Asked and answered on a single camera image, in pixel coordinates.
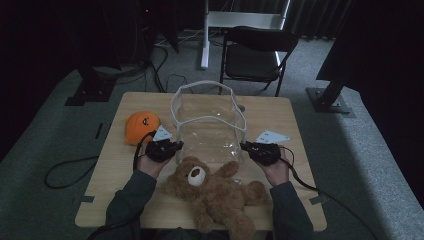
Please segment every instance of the orange pumpkin toy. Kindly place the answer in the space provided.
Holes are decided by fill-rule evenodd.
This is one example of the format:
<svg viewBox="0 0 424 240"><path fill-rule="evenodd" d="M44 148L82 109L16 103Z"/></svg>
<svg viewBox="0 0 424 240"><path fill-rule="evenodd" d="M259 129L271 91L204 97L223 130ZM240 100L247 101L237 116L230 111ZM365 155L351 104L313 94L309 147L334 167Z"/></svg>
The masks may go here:
<svg viewBox="0 0 424 240"><path fill-rule="evenodd" d="M141 139L149 132L158 130L160 126L159 117L152 112L136 112L127 117L125 123L125 142L131 145L137 145ZM148 136L143 142L152 140Z"/></svg>

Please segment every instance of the sleeve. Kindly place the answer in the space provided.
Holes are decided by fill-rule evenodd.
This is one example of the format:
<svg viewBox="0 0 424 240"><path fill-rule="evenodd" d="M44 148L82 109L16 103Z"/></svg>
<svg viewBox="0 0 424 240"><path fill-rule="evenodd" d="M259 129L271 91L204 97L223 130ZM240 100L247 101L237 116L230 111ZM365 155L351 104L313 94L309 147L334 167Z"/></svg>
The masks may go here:
<svg viewBox="0 0 424 240"><path fill-rule="evenodd" d="M106 210L106 224L113 225L125 221L140 213L150 200L156 187L156 179L146 173L135 170L122 190L115 193ZM98 236L101 240L140 239L140 219Z"/></svg>
<svg viewBox="0 0 424 240"><path fill-rule="evenodd" d="M273 187L274 235L279 240L312 239L313 226L291 182Z"/></svg>

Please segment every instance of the hand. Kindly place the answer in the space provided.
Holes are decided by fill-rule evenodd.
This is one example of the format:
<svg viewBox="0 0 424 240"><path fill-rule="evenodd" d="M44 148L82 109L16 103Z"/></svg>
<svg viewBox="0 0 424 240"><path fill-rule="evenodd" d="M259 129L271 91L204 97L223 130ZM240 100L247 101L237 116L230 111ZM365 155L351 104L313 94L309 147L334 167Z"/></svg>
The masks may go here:
<svg viewBox="0 0 424 240"><path fill-rule="evenodd" d="M146 149L146 146L147 144L143 144L143 150ZM164 162L158 163L151 160L148 156L142 155L137 159L137 169L150 175L154 179L157 179L160 172L162 171L162 168L165 167L165 165L168 164L170 160L171 158Z"/></svg>
<svg viewBox="0 0 424 240"><path fill-rule="evenodd" d="M286 159L284 148L280 148L281 158ZM278 160L276 163L264 166L255 162L265 173L268 182L274 187L289 181L289 167L283 161Z"/></svg>

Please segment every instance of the teddy bear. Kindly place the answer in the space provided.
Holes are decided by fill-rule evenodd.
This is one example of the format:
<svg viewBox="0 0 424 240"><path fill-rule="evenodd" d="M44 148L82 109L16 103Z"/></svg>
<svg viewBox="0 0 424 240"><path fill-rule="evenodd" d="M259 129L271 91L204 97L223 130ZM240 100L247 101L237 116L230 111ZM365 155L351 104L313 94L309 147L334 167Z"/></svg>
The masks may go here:
<svg viewBox="0 0 424 240"><path fill-rule="evenodd" d="M189 156L167 178L165 189L193 204L194 223L199 232L210 232L217 222L228 229L231 240L250 240L255 226L244 213L244 206L263 204L267 194L259 181L236 183L231 177L238 169L238 162L230 161L211 173L206 163Z"/></svg>

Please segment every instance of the clear plastic container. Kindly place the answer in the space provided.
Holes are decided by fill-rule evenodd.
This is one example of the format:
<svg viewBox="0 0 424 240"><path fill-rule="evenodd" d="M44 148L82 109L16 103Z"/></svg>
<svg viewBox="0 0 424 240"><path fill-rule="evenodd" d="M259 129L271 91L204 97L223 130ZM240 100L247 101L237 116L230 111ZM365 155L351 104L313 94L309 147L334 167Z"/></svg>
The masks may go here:
<svg viewBox="0 0 424 240"><path fill-rule="evenodd" d="M220 87L221 95L214 95L212 101L204 94L190 92L218 92ZM240 142L246 141L247 124L231 88L207 80L181 86L171 99L171 118L177 128L177 141L184 142L176 154L178 164L186 156L206 163L243 162Z"/></svg>

